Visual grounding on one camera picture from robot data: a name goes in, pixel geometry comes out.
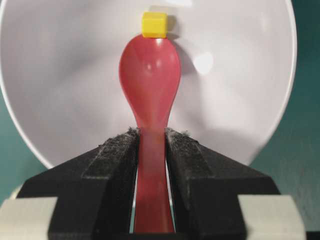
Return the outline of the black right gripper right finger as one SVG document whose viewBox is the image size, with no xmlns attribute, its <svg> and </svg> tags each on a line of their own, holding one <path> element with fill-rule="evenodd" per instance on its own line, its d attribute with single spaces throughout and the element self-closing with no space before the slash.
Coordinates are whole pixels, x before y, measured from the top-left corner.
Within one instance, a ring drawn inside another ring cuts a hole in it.
<svg viewBox="0 0 320 240">
<path fill-rule="evenodd" d="M 176 230 L 191 240 L 308 240 L 273 179 L 171 128 L 165 131 Z"/>
</svg>

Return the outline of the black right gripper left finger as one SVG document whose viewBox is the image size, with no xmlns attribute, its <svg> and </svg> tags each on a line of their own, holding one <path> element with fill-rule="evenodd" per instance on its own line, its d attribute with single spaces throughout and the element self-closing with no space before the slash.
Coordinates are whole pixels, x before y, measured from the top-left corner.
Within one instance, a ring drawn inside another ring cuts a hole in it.
<svg viewBox="0 0 320 240">
<path fill-rule="evenodd" d="M 26 180 L 0 208 L 3 240 L 110 240 L 130 231 L 139 131 Z"/>
</svg>

